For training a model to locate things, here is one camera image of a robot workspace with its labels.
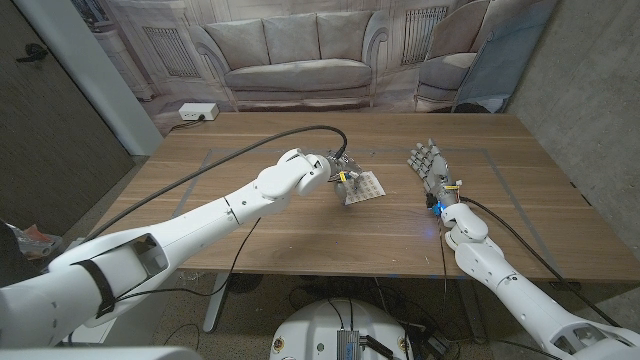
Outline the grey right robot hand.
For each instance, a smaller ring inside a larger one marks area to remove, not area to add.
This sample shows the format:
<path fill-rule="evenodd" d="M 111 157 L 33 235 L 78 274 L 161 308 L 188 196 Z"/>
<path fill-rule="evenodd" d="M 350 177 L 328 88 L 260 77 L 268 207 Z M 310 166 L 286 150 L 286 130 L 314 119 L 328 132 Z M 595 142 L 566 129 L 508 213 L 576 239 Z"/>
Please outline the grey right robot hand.
<path fill-rule="evenodd" d="M 460 202 L 460 183 L 451 177 L 448 163 L 432 139 L 426 145 L 417 143 L 407 163 L 422 179 L 427 193 L 427 207 L 437 215 L 444 208 Z"/>

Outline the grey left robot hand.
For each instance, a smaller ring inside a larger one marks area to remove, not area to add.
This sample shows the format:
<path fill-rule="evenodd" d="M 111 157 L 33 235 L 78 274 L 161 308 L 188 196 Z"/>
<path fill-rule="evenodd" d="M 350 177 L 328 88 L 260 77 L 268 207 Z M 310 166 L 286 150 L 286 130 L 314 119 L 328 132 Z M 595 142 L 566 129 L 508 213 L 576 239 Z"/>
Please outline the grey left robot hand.
<path fill-rule="evenodd" d="M 331 168 L 329 182 L 334 186 L 334 192 L 343 205 L 349 205 L 351 195 L 363 193 L 365 175 L 362 168 L 346 153 L 338 155 L 330 151 L 326 157 Z"/>

